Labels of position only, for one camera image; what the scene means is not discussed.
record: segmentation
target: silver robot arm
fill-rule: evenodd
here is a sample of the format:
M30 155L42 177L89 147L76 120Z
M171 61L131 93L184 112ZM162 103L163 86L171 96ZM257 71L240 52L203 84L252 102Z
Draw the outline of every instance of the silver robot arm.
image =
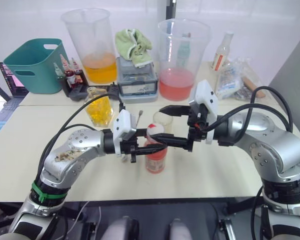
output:
M138 150L137 138L130 139L136 133L135 125L135 118L123 109L113 124L113 132L109 129L73 132L62 146L53 150L44 160L39 178L32 183L30 194L10 226L9 233L15 235L9 236L17 239L23 235L30 240L49 238L58 222L57 212L62 208L68 191L91 160L106 154L116 153L120 156L121 153L131 153L129 147L133 144L133 149Z
M228 121L235 137L246 114ZM235 144L251 159L263 184L262 228L267 239L300 238L300 139L278 128L262 113L252 113L244 136Z
M204 80L192 90L190 106L170 105L160 112L171 116L188 116L188 137L172 134L151 136L168 146L192 152L193 143L218 140L221 146L232 146L243 129L247 113L236 113L213 130L207 130L218 118L218 99ZM278 128L262 113L252 113L248 128L235 146L243 149L253 160L262 181L262 229L267 239L300 239L300 139Z

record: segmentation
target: clear plastic cup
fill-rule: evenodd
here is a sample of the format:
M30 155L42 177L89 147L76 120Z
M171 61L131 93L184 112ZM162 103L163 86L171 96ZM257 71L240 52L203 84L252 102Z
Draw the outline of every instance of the clear plastic cup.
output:
M189 19L168 19L159 28L159 90L172 101L189 97L211 39L208 25Z
M76 9L61 16L88 78L97 84L117 78L109 16L110 12L100 8Z
M173 116L157 111L155 114L153 114L152 120L154 123L161 124L163 126L164 133L172 134L172 122L174 120Z

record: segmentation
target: basket handle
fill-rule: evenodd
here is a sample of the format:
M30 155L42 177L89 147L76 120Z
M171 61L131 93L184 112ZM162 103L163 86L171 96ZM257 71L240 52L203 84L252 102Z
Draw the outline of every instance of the basket handle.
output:
M35 76L35 73L29 70L15 70L14 72L19 76Z
M43 44L43 47L47 50L55 50L58 47L58 45L57 44L47 44L46 43L46 44Z

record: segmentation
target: orange liquid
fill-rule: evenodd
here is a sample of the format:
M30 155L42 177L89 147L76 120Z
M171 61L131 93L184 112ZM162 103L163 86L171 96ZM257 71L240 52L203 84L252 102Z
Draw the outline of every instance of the orange liquid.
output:
M92 123L97 127L108 127L114 111L108 97L102 97L93 101L86 107Z
M189 97L195 76L184 68L168 68L159 75L159 90L162 97L182 101Z
M92 54L82 60L82 65L91 82L109 84L117 79L116 57L105 53L101 59L95 59Z

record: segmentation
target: teal plastic basket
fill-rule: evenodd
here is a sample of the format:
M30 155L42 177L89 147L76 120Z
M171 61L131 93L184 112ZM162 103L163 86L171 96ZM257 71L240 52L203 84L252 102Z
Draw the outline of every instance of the teal plastic basket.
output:
M20 46L3 63L29 92L54 94L61 90L54 67L54 63L62 65L60 54L68 60L60 39L36 38Z

